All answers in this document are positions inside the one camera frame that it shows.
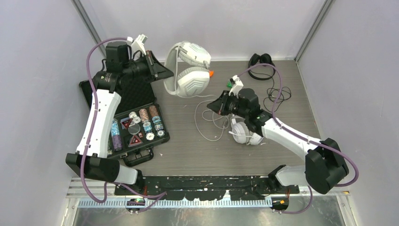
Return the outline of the white round gaming headphones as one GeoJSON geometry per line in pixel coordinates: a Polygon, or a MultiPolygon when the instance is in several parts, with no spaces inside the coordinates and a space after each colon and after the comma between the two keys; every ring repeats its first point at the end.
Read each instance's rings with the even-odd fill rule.
{"type": "Polygon", "coordinates": [[[251,132],[246,124],[244,123],[244,119],[238,116],[233,116],[230,119],[231,122],[231,131],[229,134],[233,136],[233,139],[239,144],[245,145],[258,145],[263,140],[263,137],[258,135],[257,133],[251,132]]]}

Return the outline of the white grey angular headphones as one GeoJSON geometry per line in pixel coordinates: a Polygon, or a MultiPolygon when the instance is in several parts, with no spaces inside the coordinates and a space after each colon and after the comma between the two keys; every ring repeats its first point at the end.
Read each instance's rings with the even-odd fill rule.
{"type": "Polygon", "coordinates": [[[165,90],[182,98],[195,97],[201,94],[209,84],[211,55],[200,45],[188,41],[176,43],[165,60],[164,66],[174,76],[165,79],[165,90]],[[190,67],[178,72],[178,59],[190,67]]]}

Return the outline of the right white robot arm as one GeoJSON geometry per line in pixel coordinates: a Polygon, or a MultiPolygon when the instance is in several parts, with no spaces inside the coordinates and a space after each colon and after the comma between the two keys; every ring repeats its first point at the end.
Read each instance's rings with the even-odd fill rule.
{"type": "Polygon", "coordinates": [[[334,140],[319,140],[287,126],[260,107],[252,89],[242,89],[237,95],[225,90],[207,108],[220,116],[233,114],[243,118],[249,131],[279,143],[304,161],[301,166],[280,165],[269,173],[268,185],[274,193],[281,193],[287,186],[310,186],[320,194],[327,194],[349,174],[334,140]]]}

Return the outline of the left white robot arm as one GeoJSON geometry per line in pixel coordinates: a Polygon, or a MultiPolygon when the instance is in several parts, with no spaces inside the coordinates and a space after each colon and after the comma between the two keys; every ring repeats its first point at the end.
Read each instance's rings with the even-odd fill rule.
{"type": "Polygon", "coordinates": [[[107,157],[112,120],[122,91],[132,80],[140,78],[151,83],[174,74],[145,50],[143,41],[112,38],[106,42],[105,69],[95,75],[88,73],[92,102],[83,137],[76,152],[67,154],[65,161],[82,182],[88,178],[123,183],[131,194],[138,195],[144,190],[140,171],[107,157]]]}

